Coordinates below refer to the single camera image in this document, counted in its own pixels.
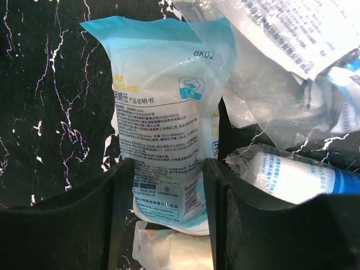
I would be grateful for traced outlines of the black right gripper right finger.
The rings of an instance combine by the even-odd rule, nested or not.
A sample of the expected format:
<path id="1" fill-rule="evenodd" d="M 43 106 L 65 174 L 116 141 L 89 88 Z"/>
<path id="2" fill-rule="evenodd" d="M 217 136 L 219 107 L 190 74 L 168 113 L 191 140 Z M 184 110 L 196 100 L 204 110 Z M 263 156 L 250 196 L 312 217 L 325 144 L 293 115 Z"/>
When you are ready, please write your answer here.
<path id="1" fill-rule="evenodd" d="M 294 205 L 215 159 L 203 167 L 215 269 L 358 269 L 359 196 Z"/>

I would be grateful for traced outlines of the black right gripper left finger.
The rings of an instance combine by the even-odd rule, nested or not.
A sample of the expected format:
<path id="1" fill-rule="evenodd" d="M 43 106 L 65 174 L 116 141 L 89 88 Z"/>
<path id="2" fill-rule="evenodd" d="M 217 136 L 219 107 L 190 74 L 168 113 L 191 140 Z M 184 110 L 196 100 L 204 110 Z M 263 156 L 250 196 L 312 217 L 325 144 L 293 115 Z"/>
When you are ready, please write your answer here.
<path id="1" fill-rule="evenodd" d="M 115 269 L 134 162 L 34 206 L 1 210 L 2 269 Z"/>

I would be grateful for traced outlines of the clear bag cotton balls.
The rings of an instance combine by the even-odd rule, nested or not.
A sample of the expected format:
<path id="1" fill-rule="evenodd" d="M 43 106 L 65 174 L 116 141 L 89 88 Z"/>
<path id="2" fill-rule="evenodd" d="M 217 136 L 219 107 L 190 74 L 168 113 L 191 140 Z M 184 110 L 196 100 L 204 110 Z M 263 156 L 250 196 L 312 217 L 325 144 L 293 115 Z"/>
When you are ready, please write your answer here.
<path id="1" fill-rule="evenodd" d="M 193 236 L 173 229 L 147 229 L 138 221 L 134 229 L 132 257 L 144 269 L 213 269 L 209 236 Z"/>

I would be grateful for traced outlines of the blue cotton swab packet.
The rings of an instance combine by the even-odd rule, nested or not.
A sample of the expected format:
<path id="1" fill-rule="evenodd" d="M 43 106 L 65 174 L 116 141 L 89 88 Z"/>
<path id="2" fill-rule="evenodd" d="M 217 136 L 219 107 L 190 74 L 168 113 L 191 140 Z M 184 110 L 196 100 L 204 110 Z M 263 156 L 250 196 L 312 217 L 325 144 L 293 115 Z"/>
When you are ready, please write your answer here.
<path id="1" fill-rule="evenodd" d="M 203 162 L 218 156 L 218 104 L 228 82 L 208 48 L 176 19 L 120 16 L 82 27 L 110 60 L 120 153 L 134 161 L 133 210 L 142 220 L 208 235 Z"/>

